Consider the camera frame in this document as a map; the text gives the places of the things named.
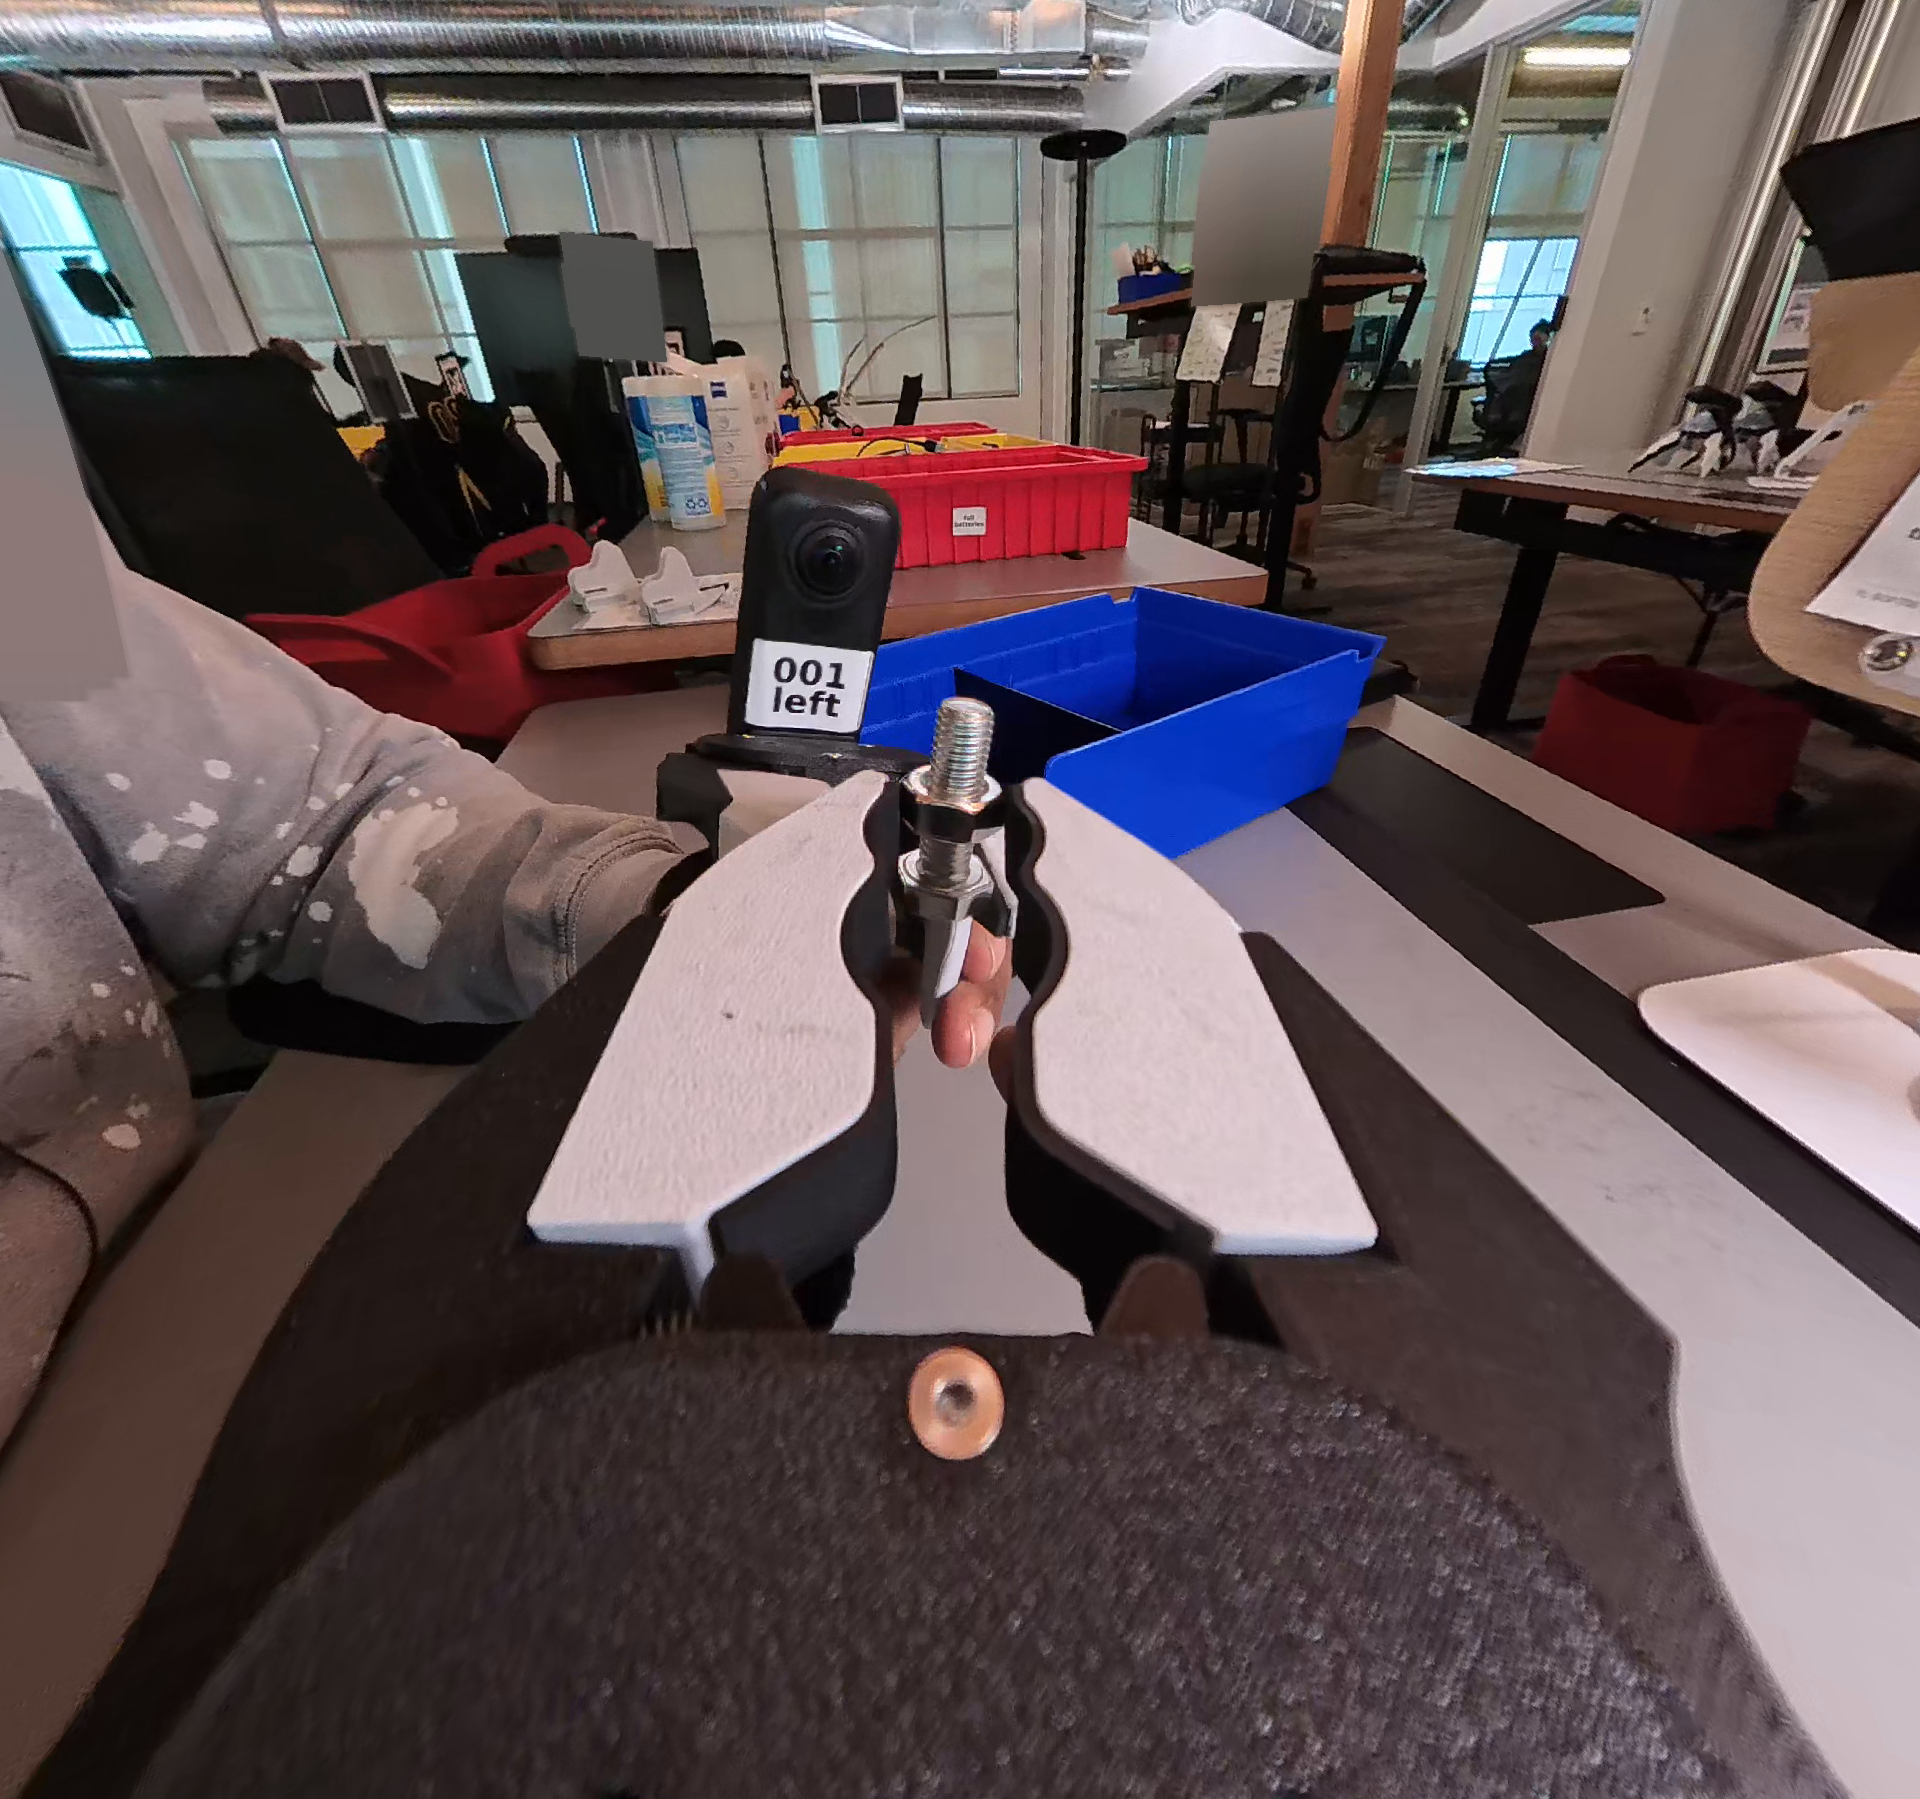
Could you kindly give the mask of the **red tote bag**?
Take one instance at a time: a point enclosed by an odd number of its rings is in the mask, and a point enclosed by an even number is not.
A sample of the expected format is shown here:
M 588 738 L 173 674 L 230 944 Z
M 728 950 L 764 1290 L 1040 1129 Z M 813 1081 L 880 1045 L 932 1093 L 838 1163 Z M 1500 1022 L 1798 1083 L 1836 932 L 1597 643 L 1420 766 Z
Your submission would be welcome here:
M 509 564 L 558 549 L 564 571 Z M 673 690 L 671 665 L 540 668 L 530 625 L 566 592 L 589 546 L 545 523 L 479 549 L 464 580 L 440 580 L 351 616 L 251 616 L 282 655 L 381 713 L 418 720 L 460 744 L 503 749 L 552 705 Z

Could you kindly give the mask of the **yellow plastic bin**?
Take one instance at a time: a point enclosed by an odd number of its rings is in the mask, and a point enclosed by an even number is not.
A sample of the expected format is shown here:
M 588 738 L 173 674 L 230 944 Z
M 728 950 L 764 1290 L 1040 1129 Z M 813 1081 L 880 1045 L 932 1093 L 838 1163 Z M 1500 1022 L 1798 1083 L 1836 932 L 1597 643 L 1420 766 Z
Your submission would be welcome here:
M 886 426 L 870 434 L 794 434 L 776 467 L 823 471 L 838 462 L 876 467 L 943 456 L 975 456 L 1046 447 L 1040 438 L 998 434 L 992 426 Z

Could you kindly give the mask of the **white cardboard box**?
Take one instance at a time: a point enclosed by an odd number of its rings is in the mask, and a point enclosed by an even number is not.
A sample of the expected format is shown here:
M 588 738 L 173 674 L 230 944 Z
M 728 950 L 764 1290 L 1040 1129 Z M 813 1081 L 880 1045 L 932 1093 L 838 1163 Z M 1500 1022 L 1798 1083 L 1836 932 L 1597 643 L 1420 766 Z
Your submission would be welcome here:
M 725 356 L 706 370 L 706 429 L 728 516 L 746 516 L 755 488 L 780 452 L 777 392 L 755 356 Z

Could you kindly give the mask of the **blue plastic bin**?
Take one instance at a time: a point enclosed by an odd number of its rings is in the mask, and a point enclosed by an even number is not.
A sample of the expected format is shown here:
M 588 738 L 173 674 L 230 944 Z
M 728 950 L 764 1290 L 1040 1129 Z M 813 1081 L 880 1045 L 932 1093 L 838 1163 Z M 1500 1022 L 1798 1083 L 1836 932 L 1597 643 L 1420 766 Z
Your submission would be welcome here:
M 1116 729 L 1040 780 L 1174 860 L 1332 780 L 1381 652 L 1299 616 L 1098 595 L 886 644 L 862 738 L 931 756 L 953 668 L 1028 690 Z

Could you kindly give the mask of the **silver hex nut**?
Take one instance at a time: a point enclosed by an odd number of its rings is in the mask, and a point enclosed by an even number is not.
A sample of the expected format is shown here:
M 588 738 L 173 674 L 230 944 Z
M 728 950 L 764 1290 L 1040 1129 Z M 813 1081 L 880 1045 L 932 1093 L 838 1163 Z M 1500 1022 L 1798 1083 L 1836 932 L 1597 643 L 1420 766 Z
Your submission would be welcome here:
M 980 780 L 980 798 L 953 799 L 935 795 L 931 774 L 932 766 L 925 765 L 902 780 L 902 799 L 916 810 L 917 844 L 975 844 L 977 832 L 992 832 L 1005 823 L 1002 792 L 992 775 Z

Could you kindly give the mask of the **black gold jacket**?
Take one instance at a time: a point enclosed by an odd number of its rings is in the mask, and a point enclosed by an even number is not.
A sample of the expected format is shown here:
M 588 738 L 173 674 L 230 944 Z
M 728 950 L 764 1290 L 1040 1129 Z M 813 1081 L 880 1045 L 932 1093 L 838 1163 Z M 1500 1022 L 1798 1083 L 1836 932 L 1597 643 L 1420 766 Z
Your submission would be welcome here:
M 413 410 L 381 426 L 364 467 L 437 573 L 464 576 L 479 549 L 545 525 L 545 468 L 495 400 L 403 373 Z

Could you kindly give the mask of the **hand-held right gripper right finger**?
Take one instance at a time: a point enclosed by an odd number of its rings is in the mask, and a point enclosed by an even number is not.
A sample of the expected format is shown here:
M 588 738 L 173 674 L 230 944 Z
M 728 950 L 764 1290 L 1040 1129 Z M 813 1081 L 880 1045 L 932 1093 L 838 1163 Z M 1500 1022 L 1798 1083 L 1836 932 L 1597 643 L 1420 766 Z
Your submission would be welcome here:
M 1052 783 L 1005 816 L 1025 1007 L 1010 1124 L 1205 1257 L 1381 1238 L 1233 917 Z

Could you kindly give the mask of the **silver hex bolt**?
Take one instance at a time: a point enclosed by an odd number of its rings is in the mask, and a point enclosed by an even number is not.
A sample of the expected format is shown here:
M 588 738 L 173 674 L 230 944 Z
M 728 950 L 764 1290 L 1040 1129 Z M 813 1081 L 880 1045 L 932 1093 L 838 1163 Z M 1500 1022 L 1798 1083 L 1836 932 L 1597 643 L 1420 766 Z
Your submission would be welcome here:
M 953 799 L 980 798 L 990 775 L 992 713 L 975 698 L 947 698 L 935 707 L 932 752 L 925 765 L 935 795 Z M 899 908 L 917 928 L 925 919 L 950 919 L 971 895 L 971 844 L 917 844 L 913 804 L 902 799 L 902 820 L 913 844 L 899 856 Z

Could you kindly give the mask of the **wipes canister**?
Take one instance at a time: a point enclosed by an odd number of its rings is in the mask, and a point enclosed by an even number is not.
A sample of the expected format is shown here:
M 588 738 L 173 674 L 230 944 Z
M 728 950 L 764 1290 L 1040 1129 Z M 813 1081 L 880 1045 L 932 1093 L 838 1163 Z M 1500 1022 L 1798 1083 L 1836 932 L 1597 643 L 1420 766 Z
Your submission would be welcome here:
M 719 531 L 728 519 L 713 452 L 706 382 L 688 373 L 624 379 L 646 513 L 673 531 Z

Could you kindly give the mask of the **black light flag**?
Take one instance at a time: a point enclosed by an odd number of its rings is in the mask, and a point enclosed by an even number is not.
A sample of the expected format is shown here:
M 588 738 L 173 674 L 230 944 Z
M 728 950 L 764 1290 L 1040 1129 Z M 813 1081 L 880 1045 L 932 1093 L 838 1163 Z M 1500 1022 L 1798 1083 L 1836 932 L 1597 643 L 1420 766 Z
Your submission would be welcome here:
M 1916 121 L 1807 147 L 1779 170 L 1824 279 L 1916 273 Z

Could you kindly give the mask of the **printed instruction sheet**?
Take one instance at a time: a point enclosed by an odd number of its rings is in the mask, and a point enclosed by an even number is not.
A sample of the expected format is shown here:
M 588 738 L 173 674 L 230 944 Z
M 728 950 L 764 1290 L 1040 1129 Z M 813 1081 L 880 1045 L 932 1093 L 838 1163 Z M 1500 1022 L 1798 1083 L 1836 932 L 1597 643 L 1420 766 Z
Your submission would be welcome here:
M 1916 480 L 1883 511 L 1807 613 L 1871 637 L 1916 637 Z

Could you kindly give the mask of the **spare gripper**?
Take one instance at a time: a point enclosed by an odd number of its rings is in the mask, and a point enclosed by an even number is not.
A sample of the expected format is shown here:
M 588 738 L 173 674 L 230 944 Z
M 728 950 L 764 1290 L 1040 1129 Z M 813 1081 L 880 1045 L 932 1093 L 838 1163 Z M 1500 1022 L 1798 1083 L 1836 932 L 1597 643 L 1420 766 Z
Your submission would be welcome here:
M 1742 416 L 1742 395 L 1722 388 L 1693 388 L 1684 397 L 1684 411 L 1673 429 L 1646 446 L 1646 452 L 1625 468 L 1627 476 L 1666 476 L 1666 477 L 1718 477 L 1734 461 L 1734 420 Z
M 1807 488 L 1818 476 L 1812 453 L 1822 446 L 1822 434 L 1822 420 L 1804 423 L 1801 392 L 1757 376 L 1748 382 L 1731 423 L 1731 468 L 1760 489 Z

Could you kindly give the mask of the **person's left forearm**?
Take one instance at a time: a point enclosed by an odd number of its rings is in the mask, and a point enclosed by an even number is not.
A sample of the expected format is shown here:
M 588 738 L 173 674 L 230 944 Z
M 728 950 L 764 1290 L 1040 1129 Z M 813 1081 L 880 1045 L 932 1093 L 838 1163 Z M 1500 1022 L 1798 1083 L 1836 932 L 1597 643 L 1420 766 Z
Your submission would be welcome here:
M 671 826 L 549 804 L 254 629 L 111 582 L 127 680 L 74 707 L 62 787 L 168 980 L 519 1022 L 691 874 Z

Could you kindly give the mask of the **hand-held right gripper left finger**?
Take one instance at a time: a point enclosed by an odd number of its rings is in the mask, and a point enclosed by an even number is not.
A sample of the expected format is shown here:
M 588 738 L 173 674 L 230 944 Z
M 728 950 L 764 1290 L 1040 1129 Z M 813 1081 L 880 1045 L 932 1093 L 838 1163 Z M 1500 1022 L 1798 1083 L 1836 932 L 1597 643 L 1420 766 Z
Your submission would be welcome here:
M 788 1284 L 840 1260 L 896 1183 L 891 886 L 899 792 L 859 774 L 716 860 L 665 913 L 530 1201 L 549 1245 L 721 1260 Z

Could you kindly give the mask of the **wooden table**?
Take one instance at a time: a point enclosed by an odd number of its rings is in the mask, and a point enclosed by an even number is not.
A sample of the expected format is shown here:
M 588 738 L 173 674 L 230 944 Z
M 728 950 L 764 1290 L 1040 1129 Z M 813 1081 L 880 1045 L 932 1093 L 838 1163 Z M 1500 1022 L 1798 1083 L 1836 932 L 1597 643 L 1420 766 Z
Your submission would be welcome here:
M 1518 720 L 1511 707 L 1558 564 L 1612 564 L 1684 589 L 1700 613 L 1687 668 L 1700 668 L 1718 625 L 1745 605 L 1764 544 L 1801 504 L 1794 489 L 1769 492 L 1646 471 L 1600 476 L 1511 456 L 1430 462 L 1412 468 L 1405 485 L 1448 492 L 1454 531 L 1515 549 L 1466 713 L 1475 735 L 1542 725 L 1534 716 Z

